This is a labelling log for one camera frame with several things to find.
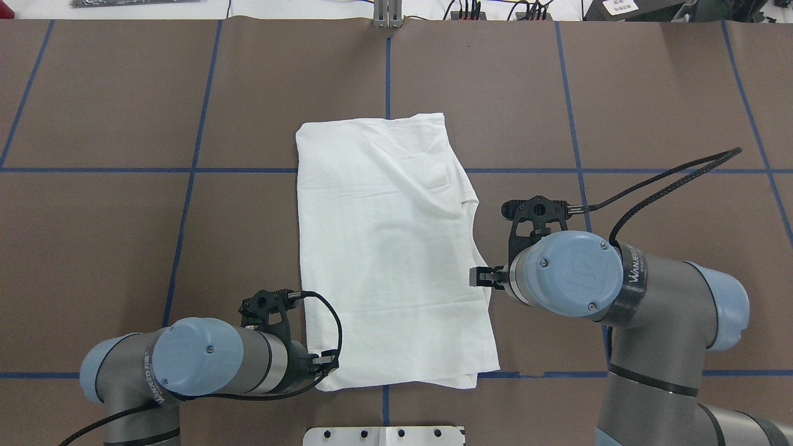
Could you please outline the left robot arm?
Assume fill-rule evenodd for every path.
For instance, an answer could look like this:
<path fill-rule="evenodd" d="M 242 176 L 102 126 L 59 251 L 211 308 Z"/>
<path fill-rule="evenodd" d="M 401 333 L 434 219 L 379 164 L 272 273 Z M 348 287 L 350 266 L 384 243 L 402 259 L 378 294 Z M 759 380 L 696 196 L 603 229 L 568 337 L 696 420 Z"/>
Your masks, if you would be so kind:
<path fill-rule="evenodd" d="M 106 445 L 179 445 L 181 404 L 301 395 L 337 368 L 340 350 L 309 353 L 291 339 L 286 321 L 239 327 L 212 317 L 107 339 L 91 348 L 79 371 L 85 397 L 107 416 L 63 444 L 105 427 Z"/>

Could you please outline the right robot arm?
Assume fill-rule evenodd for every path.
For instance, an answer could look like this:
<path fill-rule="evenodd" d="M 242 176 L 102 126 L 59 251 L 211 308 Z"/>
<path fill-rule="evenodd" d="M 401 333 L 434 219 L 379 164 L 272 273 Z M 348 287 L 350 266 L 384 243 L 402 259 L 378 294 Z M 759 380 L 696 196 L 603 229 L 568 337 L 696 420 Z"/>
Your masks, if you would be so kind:
<path fill-rule="evenodd" d="M 789 424 L 698 400 L 706 354 L 736 345 L 750 321 L 729 274 L 565 230 L 506 266 L 475 266 L 470 285 L 614 330 L 597 445 L 791 444 Z"/>

